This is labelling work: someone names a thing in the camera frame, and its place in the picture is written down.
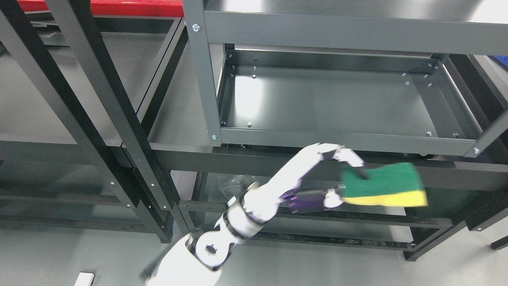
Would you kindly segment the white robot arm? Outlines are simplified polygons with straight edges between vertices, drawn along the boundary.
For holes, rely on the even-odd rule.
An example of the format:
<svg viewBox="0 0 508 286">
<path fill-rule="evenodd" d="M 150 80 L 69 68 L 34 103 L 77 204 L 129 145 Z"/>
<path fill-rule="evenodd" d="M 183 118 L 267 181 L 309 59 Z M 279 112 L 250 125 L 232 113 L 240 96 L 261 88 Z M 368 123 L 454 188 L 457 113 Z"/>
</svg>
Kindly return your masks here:
<svg viewBox="0 0 508 286">
<path fill-rule="evenodd" d="M 254 237 L 277 212 L 277 203 L 245 195 L 232 199 L 211 230 L 196 230 L 165 251 L 147 286 L 214 286 L 233 248 Z"/>
</svg>

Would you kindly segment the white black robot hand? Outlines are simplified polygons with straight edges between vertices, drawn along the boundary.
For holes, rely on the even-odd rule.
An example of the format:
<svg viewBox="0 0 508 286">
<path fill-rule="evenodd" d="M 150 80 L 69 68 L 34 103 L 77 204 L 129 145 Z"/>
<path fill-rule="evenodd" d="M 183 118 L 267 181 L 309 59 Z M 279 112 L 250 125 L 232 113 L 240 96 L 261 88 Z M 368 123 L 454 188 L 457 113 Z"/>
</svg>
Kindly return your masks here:
<svg viewBox="0 0 508 286">
<path fill-rule="evenodd" d="M 248 191 L 243 197 L 243 209 L 252 218 L 268 222 L 278 211 L 280 197 L 300 186 L 302 178 L 321 161 L 346 162 L 351 167 L 364 167 L 364 161 L 344 145 L 316 143 L 300 150 L 264 185 Z"/>
</svg>

